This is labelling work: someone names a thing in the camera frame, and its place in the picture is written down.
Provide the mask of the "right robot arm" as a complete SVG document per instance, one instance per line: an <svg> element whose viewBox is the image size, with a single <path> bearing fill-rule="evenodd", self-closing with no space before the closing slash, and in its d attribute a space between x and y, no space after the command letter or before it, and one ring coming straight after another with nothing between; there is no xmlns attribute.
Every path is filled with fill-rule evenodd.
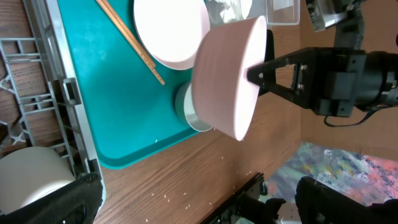
<svg viewBox="0 0 398 224"><path fill-rule="evenodd" d="M359 31L336 30L333 47L307 47L247 71L248 80L320 116L397 106L397 54L361 50Z"/></svg>

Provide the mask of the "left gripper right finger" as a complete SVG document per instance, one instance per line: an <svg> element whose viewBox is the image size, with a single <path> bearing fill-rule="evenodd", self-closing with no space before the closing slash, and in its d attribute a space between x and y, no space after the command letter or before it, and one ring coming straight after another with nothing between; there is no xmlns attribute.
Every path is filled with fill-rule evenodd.
<svg viewBox="0 0 398 224"><path fill-rule="evenodd" d="M302 224L397 224L397 200L364 206L309 177L297 185L295 203Z"/></svg>

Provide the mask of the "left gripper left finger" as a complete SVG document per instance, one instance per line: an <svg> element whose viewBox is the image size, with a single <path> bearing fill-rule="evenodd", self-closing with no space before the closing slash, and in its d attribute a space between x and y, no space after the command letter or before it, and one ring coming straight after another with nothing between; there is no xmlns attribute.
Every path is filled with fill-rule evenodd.
<svg viewBox="0 0 398 224"><path fill-rule="evenodd" d="M101 177L92 172L25 207L1 215L1 223L92 224L102 196Z"/></svg>

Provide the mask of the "pink bowl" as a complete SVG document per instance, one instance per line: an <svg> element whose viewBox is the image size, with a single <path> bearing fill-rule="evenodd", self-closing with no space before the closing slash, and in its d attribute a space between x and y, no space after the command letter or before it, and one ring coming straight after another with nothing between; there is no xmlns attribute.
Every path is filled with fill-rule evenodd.
<svg viewBox="0 0 398 224"><path fill-rule="evenodd" d="M211 29L198 48L192 98L199 120L237 141L244 139L259 87L247 79L249 68L264 62L267 22L264 16Z"/></svg>

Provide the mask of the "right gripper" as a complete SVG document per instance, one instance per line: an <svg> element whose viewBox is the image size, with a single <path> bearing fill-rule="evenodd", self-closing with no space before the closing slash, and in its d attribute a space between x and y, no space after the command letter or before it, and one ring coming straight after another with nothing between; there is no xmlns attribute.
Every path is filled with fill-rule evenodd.
<svg viewBox="0 0 398 224"><path fill-rule="evenodd" d="M247 79L317 115L349 117L367 54L346 48L304 48L275 58L274 35L267 29L264 63L248 69Z"/></svg>

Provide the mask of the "white paper cup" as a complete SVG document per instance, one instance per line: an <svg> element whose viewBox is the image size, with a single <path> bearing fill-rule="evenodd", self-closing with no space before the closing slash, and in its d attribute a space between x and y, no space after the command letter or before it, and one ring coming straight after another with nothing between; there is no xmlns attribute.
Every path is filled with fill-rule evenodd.
<svg viewBox="0 0 398 224"><path fill-rule="evenodd" d="M75 180L53 149L27 147L1 159L1 212L11 213Z"/></svg>

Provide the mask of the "white napkin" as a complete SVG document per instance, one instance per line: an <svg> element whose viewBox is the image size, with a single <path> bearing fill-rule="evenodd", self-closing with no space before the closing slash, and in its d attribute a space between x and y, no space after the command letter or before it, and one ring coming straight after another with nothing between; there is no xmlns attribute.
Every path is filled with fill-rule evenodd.
<svg viewBox="0 0 398 224"><path fill-rule="evenodd" d="M210 22L224 24L248 17L252 0L205 0Z"/></svg>

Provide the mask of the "grey bowl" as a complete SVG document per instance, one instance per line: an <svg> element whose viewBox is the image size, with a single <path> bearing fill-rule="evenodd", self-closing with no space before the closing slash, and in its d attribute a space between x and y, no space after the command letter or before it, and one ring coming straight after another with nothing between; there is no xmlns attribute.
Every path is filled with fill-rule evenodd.
<svg viewBox="0 0 398 224"><path fill-rule="evenodd" d="M178 89L174 107L178 118L195 131L206 132L213 128L209 124L200 120L197 116L193 106L192 84L190 82L184 83Z"/></svg>

